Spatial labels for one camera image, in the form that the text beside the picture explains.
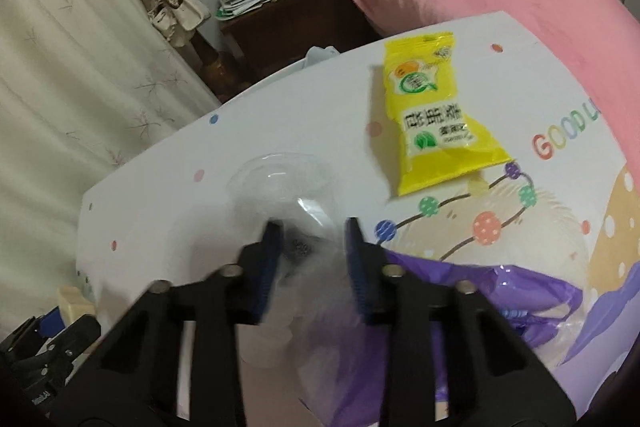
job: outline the bolt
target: bolt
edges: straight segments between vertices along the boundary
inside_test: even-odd
[[[240,277],[243,271],[237,264],[226,264],[220,269],[222,277]]]
[[[402,277],[404,275],[404,268],[399,264],[385,264],[382,267],[382,275],[385,277]]]
[[[456,282],[456,290],[458,290],[460,293],[463,293],[464,295],[470,295],[471,293],[476,293],[478,288],[476,288],[476,285],[471,281],[465,279]]]
[[[169,281],[165,281],[163,279],[158,279],[157,281],[153,281],[151,286],[149,286],[149,291],[151,293],[167,293],[171,289],[171,283]]]

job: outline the pink bed sheet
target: pink bed sheet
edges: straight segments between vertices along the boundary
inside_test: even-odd
[[[353,0],[384,36],[505,11],[574,74],[640,180],[640,24],[619,0]]]

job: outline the white curtain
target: white curtain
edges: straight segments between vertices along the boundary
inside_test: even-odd
[[[84,191],[218,100],[140,0],[0,0],[0,328],[76,283]]]

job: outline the nightstand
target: nightstand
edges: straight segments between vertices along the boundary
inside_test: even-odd
[[[258,79],[300,60],[312,46],[343,53],[379,38],[351,0],[269,2],[220,23],[220,31]]]

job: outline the yellow snack package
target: yellow snack package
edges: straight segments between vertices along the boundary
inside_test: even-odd
[[[399,196],[511,159],[458,105],[454,44],[453,33],[386,44],[386,113],[402,136]]]

